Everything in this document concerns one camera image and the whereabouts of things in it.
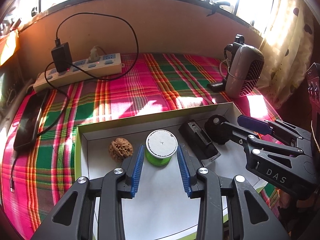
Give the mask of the beige power strip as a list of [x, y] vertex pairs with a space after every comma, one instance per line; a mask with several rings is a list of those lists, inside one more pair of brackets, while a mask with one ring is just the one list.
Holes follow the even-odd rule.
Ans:
[[52, 68], [41, 73], [33, 84], [35, 92], [38, 93], [46, 88], [50, 88], [50, 85], [45, 80], [45, 76], [52, 85], [55, 87], [61, 87], [92, 78], [81, 70], [84, 70], [96, 77], [103, 77], [113, 74], [121, 74], [124, 68], [124, 64], [121, 62], [119, 53], [99, 56], [99, 60], [95, 62], [89, 62], [89, 59], [85, 59], [73, 62], [73, 64], [76, 68], [71, 66], [68, 70], [61, 73], [58, 73], [56, 68]]

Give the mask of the plaid bed cloth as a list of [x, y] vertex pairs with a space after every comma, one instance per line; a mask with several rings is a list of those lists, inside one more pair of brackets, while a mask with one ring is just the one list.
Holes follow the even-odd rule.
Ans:
[[3, 210], [23, 239], [30, 239], [75, 180], [79, 125], [195, 106], [229, 102], [207, 88], [220, 81], [220, 61], [188, 54], [123, 54], [128, 74], [117, 81], [82, 81], [52, 91], [44, 108], [41, 136], [30, 152], [16, 156], [13, 144], [29, 96], [23, 98], [1, 140]]

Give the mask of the black charger adapter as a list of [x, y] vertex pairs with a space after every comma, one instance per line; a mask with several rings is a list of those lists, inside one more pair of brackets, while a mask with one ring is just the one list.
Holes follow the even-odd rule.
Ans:
[[68, 42], [61, 43], [60, 39], [57, 38], [51, 54], [58, 73], [65, 72], [71, 67], [73, 60]]

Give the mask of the green cardboard box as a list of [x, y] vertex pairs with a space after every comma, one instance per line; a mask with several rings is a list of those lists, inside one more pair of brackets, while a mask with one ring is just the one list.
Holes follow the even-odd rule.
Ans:
[[[123, 137], [139, 148], [152, 131], [165, 129], [185, 145], [178, 130], [181, 124], [195, 120], [203, 126], [214, 114], [236, 123], [240, 110], [228, 102], [81, 125], [76, 136], [75, 176], [95, 179], [118, 167], [108, 153], [113, 139]], [[246, 170], [246, 157], [240, 145], [228, 142], [217, 149], [220, 156], [209, 165], [211, 171], [228, 178], [240, 174], [255, 189], [262, 189], [265, 182]], [[192, 239], [197, 230], [199, 207], [200, 201], [188, 198], [184, 191], [176, 156], [164, 166], [144, 161], [135, 198], [122, 201], [125, 237]]]

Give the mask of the black round disc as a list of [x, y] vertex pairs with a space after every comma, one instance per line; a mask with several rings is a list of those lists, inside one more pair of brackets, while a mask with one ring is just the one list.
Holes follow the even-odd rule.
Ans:
[[223, 115], [212, 115], [204, 124], [210, 139], [219, 145], [224, 145], [232, 136], [232, 129], [225, 122], [229, 123]]

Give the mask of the black clear bike light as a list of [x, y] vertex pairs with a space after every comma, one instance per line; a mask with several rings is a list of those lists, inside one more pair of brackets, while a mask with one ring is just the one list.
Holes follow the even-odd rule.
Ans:
[[204, 167], [208, 167], [221, 155], [208, 134], [195, 120], [184, 122], [178, 130]]

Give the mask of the black smartphone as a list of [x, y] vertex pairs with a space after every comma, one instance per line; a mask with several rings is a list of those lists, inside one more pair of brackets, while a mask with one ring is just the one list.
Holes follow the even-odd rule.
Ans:
[[14, 150], [16, 152], [27, 151], [34, 145], [43, 108], [48, 99], [49, 92], [49, 89], [45, 89], [29, 98], [23, 111], [14, 141]]

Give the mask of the cream dotted curtain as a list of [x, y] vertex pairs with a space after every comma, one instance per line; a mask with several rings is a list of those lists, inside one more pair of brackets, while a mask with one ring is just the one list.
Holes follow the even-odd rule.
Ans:
[[301, 85], [310, 67], [314, 16], [303, 0], [276, 0], [273, 8], [276, 13], [261, 44], [265, 63], [257, 88], [279, 109]]

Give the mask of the orange shelf tray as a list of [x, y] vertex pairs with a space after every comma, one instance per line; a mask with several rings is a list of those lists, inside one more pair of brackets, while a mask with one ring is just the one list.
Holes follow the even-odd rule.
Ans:
[[15, 52], [19, 49], [19, 35], [18, 31], [14, 30], [10, 32], [8, 35], [5, 35], [1, 39], [1, 44], [0, 44], [0, 62], [1, 66], [5, 64], [8, 59], [12, 57], [12, 55], [15, 54]]

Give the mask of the white plug on strip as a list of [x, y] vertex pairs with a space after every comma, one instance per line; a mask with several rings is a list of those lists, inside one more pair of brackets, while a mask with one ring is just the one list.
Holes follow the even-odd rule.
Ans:
[[98, 62], [99, 59], [100, 59], [100, 56], [98, 55], [97, 47], [94, 46], [90, 51], [90, 54], [88, 57], [88, 62], [89, 63]]

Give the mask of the grey portable heater fan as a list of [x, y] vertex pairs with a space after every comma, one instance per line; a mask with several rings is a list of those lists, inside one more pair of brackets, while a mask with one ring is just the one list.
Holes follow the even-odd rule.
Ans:
[[264, 56], [259, 49], [245, 44], [245, 38], [240, 34], [228, 45], [227, 51], [231, 52], [232, 58], [226, 77], [226, 94], [230, 98], [247, 96], [260, 77]]

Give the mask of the brown walnut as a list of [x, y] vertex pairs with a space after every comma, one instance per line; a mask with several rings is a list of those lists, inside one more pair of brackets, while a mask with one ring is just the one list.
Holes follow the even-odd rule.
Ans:
[[133, 155], [133, 146], [125, 138], [116, 138], [111, 141], [108, 151], [111, 158], [119, 163]]

